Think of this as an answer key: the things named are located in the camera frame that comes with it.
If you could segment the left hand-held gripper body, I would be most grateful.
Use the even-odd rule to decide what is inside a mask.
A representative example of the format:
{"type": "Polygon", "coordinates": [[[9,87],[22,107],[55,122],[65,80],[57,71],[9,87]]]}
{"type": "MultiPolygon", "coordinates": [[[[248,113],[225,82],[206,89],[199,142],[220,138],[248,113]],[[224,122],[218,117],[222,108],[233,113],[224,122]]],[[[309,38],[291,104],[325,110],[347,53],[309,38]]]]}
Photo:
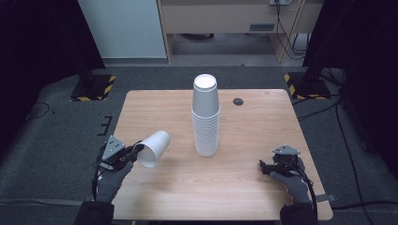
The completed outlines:
{"type": "Polygon", "coordinates": [[[127,164],[130,152],[130,146],[111,135],[99,156],[99,166],[109,171],[120,171],[127,164]]]}

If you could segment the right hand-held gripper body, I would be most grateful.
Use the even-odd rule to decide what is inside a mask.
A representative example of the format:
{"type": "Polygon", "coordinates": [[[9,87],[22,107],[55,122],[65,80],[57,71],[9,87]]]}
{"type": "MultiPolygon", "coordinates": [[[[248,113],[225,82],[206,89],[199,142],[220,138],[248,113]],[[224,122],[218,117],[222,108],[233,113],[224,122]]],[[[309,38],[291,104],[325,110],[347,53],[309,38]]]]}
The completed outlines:
{"type": "Polygon", "coordinates": [[[292,176],[296,174],[299,169],[299,154],[300,151],[287,144],[272,150],[274,153],[273,162],[275,165],[274,171],[283,176],[292,176]]]}

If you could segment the single white paper cup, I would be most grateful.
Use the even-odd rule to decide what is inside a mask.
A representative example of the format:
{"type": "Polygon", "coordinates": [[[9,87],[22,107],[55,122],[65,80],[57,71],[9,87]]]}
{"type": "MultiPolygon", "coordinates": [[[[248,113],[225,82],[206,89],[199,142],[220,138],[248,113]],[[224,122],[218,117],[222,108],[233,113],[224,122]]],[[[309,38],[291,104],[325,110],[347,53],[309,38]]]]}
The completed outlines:
{"type": "Polygon", "coordinates": [[[147,168],[156,167],[170,142],[171,137],[166,131],[159,130],[153,133],[138,143],[141,150],[137,155],[137,161],[147,168]]]}

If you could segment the stack of white paper cups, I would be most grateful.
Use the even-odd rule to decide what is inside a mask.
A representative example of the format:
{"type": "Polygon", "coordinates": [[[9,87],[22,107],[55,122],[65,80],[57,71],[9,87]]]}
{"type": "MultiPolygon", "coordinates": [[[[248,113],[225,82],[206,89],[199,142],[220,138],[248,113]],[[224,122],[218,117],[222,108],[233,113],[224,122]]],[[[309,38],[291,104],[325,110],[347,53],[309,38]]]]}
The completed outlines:
{"type": "Polygon", "coordinates": [[[220,110],[217,80],[210,74],[198,75],[193,81],[191,117],[196,152],[210,157],[219,144],[220,110]]]}

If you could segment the person's right hand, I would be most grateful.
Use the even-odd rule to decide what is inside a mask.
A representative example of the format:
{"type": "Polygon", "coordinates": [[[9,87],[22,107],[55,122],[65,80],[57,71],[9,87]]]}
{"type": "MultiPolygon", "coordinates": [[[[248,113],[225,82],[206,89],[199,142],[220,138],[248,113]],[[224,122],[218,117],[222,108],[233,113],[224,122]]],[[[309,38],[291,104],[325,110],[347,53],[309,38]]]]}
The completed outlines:
{"type": "Polygon", "coordinates": [[[313,205],[308,196],[308,187],[300,175],[293,174],[290,177],[286,177],[277,172],[271,172],[269,176],[283,184],[291,197],[292,204],[308,203],[313,205]]]}

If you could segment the person's left hand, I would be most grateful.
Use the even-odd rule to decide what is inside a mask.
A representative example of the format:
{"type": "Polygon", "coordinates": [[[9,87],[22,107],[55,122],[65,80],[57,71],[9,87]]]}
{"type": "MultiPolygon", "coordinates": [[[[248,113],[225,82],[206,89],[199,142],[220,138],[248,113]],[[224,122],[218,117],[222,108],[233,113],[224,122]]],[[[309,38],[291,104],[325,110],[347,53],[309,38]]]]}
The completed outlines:
{"type": "Polygon", "coordinates": [[[95,200],[103,203],[111,203],[121,188],[123,180],[130,173],[132,168],[132,162],[128,162],[125,167],[119,171],[110,171],[100,167],[95,200]]]}

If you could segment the black tape mark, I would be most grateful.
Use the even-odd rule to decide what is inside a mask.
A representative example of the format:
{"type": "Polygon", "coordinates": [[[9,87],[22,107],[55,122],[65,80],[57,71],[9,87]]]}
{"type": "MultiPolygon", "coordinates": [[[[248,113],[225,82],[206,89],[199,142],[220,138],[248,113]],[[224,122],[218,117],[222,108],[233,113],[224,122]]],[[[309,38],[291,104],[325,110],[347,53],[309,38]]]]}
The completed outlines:
{"type": "Polygon", "coordinates": [[[112,121],[113,121],[113,117],[111,115],[103,116],[103,121],[99,125],[100,131],[98,133],[98,136],[106,136],[107,135],[110,125],[112,124],[112,121]]]}

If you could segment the grey tape piece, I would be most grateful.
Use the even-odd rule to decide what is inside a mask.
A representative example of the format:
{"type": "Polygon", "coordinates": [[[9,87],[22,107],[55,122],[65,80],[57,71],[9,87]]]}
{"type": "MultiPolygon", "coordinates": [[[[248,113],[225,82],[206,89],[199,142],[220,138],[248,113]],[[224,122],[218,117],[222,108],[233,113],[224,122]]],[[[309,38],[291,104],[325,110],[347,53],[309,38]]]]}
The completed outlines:
{"type": "Polygon", "coordinates": [[[316,195],[316,201],[318,203],[322,202],[335,202],[337,200],[336,196],[334,194],[320,194],[316,195]]]}

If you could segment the striped black stand base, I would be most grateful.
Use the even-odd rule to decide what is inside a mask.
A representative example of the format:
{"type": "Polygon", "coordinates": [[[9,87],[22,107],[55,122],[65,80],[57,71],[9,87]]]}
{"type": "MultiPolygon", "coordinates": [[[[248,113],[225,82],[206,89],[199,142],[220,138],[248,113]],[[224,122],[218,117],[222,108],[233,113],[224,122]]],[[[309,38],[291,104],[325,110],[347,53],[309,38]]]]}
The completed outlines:
{"type": "Polygon", "coordinates": [[[294,99],[330,98],[330,91],[325,82],[319,79],[312,80],[305,72],[288,72],[283,77],[294,99]]]}
{"type": "Polygon", "coordinates": [[[70,95],[70,100],[104,100],[111,92],[114,82],[115,75],[94,75],[94,79],[90,82],[79,80],[70,95]]]}

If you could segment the white cabinet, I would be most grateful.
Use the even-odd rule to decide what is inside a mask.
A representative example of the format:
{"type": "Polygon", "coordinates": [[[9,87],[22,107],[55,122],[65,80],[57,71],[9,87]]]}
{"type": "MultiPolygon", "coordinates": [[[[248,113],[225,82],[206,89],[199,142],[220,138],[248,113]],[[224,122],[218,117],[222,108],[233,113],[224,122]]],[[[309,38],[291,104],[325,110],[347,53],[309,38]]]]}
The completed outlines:
{"type": "Polygon", "coordinates": [[[78,0],[102,58],[165,58],[157,0],[78,0]]]}

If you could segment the black curtain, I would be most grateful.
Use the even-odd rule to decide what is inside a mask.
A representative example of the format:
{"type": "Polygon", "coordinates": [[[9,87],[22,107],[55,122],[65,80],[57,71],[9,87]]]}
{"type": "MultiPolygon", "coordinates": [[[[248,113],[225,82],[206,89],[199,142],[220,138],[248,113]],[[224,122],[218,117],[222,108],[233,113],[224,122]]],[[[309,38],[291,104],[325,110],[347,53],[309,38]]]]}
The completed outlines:
{"type": "Polygon", "coordinates": [[[398,179],[398,0],[324,0],[303,65],[346,72],[351,118],[398,179]]]}
{"type": "Polygon", "coordinates": [[[40,90],[88,69],[103,68],[78,0],[0,0],[0,158],[40,90]]]}

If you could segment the grey label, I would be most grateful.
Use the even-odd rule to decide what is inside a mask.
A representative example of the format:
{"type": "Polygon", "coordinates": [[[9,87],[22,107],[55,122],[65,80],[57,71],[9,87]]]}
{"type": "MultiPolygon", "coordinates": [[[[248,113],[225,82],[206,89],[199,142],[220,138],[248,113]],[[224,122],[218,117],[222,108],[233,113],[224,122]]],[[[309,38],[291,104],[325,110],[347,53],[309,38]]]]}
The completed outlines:
{"type": "Polygon", "coordinates": [[[274,23],[251,23],[250,32],[272,32],[275,27],[274,23]]]}

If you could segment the light wooden desk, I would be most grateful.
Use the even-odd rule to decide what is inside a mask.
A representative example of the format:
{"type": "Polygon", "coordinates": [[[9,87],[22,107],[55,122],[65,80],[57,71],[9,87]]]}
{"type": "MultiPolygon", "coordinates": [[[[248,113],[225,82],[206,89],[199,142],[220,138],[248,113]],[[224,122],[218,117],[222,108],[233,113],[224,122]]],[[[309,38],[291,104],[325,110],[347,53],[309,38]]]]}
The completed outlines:
{"type": "Polygon", "coordinates": [[[311,34],[325,0],[293,0],[274,7],[269,0],[157,0],[168,59],[181,34],[264,33],[279,62],[290,54],[296,34],[311,34]],[[274,23],[272,32],[250,32],[251,23],[274,23]]]}

